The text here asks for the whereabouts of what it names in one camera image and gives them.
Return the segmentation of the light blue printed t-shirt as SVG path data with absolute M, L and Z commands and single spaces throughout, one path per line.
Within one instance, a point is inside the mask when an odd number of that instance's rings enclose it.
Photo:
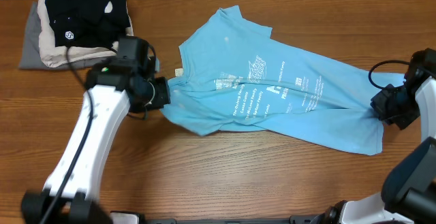
M 382 151 L 370 100 L 396 73 L 368 71 L 277 42 L 238 6 L 218 9 L 180 45 L 180 76 L 162 114 L 198 135 L 273 131 L 362 155 Z

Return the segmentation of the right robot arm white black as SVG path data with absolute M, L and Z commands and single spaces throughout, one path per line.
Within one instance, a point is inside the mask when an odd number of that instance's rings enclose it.
M 379 193 L 342 201 L 310 224 L 435 222 L 435 74 L 415 92 L 421 115 L 421 143 L 389 173 Z

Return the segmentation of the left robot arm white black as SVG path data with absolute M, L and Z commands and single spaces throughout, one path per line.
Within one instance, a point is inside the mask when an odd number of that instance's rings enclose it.
M 87 73 L 80 115 L 41 193 L 21 202 L 25 223 L 141 223 L 139 214 L 107 213 L 99 205 L 102 173 L 124 118 L 170 102 L 168 81 L 153 67 L 96 64 Z

